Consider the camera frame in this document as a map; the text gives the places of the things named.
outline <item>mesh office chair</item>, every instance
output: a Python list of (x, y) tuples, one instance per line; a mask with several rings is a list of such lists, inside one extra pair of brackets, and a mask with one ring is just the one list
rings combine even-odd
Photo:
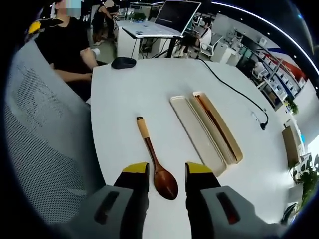
[(4, 111), (9, 153), (27, 198), (47, 223), (70, 220), (105, 182), (89, 105), (51, 69), (34, 41), (15, 55)]

